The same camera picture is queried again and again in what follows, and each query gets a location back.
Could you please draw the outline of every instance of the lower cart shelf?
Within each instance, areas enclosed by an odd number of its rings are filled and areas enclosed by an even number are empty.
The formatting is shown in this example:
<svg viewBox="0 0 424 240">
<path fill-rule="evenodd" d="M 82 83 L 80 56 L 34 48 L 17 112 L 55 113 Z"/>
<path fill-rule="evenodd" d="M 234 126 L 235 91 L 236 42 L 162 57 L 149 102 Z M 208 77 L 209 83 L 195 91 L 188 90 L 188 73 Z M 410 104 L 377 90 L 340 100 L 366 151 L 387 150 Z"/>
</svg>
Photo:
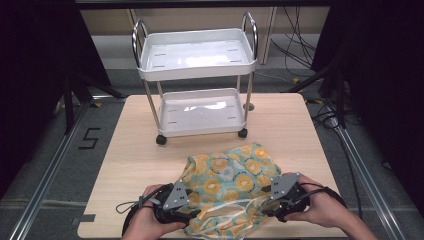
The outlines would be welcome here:
<svg viewBox="0 0 424 240">
<path fill-rule="evenodd" d="M 159 134 L 165 137 L 235 132 L 246 125 L 236 89 L 165 93 Z"/>
</svg>

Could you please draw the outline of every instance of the cart handle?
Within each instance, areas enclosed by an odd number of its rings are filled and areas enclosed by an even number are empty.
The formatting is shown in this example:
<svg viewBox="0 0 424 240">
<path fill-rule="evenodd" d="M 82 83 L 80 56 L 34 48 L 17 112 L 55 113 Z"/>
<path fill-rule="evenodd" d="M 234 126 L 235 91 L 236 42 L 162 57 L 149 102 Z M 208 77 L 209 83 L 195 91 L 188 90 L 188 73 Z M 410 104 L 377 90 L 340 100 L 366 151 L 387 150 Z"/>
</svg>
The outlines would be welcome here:
<svg viewBox="0 0 424 240">
<path fill-rule="evenodd" d="M 134 57 L 135 57 L 135 62 L 137 63 L 137 67 L 140 68 L 140 59 L 138 58 L 138 54 L 137 54 L 137 39 L 138 39 L 138 28 L 141 25 L 141 29 L 143 30 L 143 35 L 144 38 L 147 37 L 147 35 L 149 35 L 147 33 L 146 30 L 146 26 L 144 25 L 144 22 L 139 19 L 136 24 L 134 25 L 134 29 L 133 29 L 133 35 L 132 35 L 132 45 L 133 45 L 133 52 L 134 52 Z"/>
<path fill-rule="evenodd" d="M 249 18 L 250 24 L 252 24 L 253 30 L 253 60 L 256 60 L 258 56 L 258 28 L 256 27 L 256 22 L 253 19 L 250 12 L 245 12 L 243 15 L 243 23 L 241 25 L 241 29 L 243 32 L 246 32 L 246 19 Z"/>
</svg>

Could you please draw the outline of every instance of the fabric bag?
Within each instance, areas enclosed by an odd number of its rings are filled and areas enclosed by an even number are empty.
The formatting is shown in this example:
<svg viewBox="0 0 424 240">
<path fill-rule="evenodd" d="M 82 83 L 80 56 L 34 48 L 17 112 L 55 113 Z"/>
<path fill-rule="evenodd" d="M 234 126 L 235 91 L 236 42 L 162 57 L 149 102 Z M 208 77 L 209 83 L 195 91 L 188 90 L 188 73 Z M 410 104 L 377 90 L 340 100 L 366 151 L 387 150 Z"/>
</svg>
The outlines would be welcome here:
<svg viewBox="0 0 424 240">
<path fill-rule="evenodd" d="M 268 218 L 262 210 L 279 207 L 261 191 L 279 175 L 280 168 L 258 143 L 190 156 L 180 179 L 193 192 L 189 204 L 178 211 L 201 212 L 190 220 L 185 233 L 202 239 L 244 238 Z"/>
</svg>

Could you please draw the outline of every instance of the tripod leg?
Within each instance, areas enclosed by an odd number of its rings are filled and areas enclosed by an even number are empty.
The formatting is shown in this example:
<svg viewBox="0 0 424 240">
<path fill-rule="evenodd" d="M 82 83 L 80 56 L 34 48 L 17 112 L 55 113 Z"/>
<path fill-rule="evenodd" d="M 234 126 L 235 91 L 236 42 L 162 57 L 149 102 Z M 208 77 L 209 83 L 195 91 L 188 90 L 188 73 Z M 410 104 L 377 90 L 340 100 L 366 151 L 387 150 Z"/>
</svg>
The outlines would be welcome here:
<svg viewBox="0 0 424 240">
<path fill-rule="evenodd" d="M 74 73 L 74 75 L 76 77 L 78 77 L 81 81 L 88 83 L 88 84 L 91 84 L 91 85 L 95 86 L 96 88 L 102 90 L 103 92 L 109 93 L 110 95 L 112 95 L 115 98 L 126 98 L 126 97 L 128 97 L 127 95 L 124 95 L 120 92 L 117 92 L 117 91 L 113 90 L 112 88 L 110 88 L 108 86 L 105 86 L 105 85 L 103 85 L 103 84 L 101 84 L 97 81 L 94 81 L 93 79 L 87 77 L 84 74 Z"/>
<path fill-rule="evenodd" d="M 343 74 L 339 71 L 337 76 L 337 117 L 339 126 L 346 129 L 346 123 L 344 120 L 344 78 Z"/>
<path fill-rule="evenodd" d="M 301 84 L 293 87 L 292 89 L 290 89 L 288 92 L 289 93 L 297 93 L 300 90 L 304 89 L 305 87 L 311 85 L 312 83 L 316 82 L 317 80 L 323 78 L 324 76 L 326 76 L 330 71 L 330 67 L 325 67 L 323 68 L 321 71 L 315 73 L 312 77 L 309 77 L 308 79 L 306 79 L 305 81 L 303 81 Z"/>
<path fill-rule="evenodd" d="M 68 134 L 74 125 L 74 109 L 72 104 L 72 93 L 69 85 L 69 76 L 63 80 L 63 99 L 65 100 L 65 112 L 66 112 L 66 130 L 65 134 Z"/>
</svg>

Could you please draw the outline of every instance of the printed number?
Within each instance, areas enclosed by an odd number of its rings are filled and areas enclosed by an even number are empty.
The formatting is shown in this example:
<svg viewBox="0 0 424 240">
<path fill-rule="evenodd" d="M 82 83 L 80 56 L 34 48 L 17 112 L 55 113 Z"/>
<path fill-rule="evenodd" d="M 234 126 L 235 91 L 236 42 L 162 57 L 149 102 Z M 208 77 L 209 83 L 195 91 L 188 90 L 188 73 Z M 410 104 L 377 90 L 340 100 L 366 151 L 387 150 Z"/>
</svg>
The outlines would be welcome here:
<svg viewBox="0 0 424 240">
<path fill-rule="evenodd" d="M 98 131 L 98 130 L 100 130 L 100 128 L 88 128 L 87 131 L 85 132 L 85 136 L 82 140 L 83 141 L 93 141 L 93 145 L 91 147 L 79 147 L 78 149 L 94 149 L 96 147 L 96 144 L 97 144 L 97 141 L 99 140 L 99 138 L 89 138 L 89 137 L 87 137 L 88 133 L 91 130 Z"/>
</svg>

